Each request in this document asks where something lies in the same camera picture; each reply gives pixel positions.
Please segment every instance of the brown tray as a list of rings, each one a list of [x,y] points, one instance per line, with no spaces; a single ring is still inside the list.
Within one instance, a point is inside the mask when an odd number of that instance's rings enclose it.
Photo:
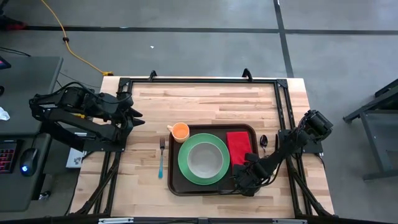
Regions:
[[[252,147],[253,153],[258,154],[256,132],[252,127],[247,124],[201,124],[201,125],[189,125],[190,135],[200,133],[214,134],[219,137],[225,145],[226,133],[230,131],[247,131]],[[219,191],[234,190],[232,176],[232,166],[229,164],[229,168],[225,176],[217,183],[211,185],[197,185],[187,180],[178,167],[178,153],[181,148],[180,143],[174,141],[173,136],[170,133],[169,136],[169,176],[167,185],[170,191],[177,196],[193,196],[193,195],[217,195]]]

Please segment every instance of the red napkin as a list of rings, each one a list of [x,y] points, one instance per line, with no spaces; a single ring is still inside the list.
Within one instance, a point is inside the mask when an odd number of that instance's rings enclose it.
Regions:
[[[232,166],[235,164],[243,165],[244,155],[252,152],[249,134],[245,131],[226,133],[226,141],[231,156]]]

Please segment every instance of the orange cup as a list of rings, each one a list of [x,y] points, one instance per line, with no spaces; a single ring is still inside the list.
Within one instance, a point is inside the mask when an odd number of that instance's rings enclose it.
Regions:
[[[189,127],[185,123],[177,123],[173,126],[167,125],[167,129],[178,143],[183,143],[189,138]]]

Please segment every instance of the white cloth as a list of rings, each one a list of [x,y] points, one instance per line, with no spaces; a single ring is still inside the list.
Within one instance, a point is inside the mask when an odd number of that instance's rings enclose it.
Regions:
[[[9,119],[10,119],[10,116],[8,115],[7,111],[5,111],[5,110],[0,106],[0,120],[8,121]]]

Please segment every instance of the rgb keyboard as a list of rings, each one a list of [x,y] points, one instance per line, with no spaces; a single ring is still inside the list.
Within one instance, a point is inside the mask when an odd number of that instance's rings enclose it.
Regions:
[[[6,141],[0,143],[0,174],[12,172],[16,160],[17,142]]]

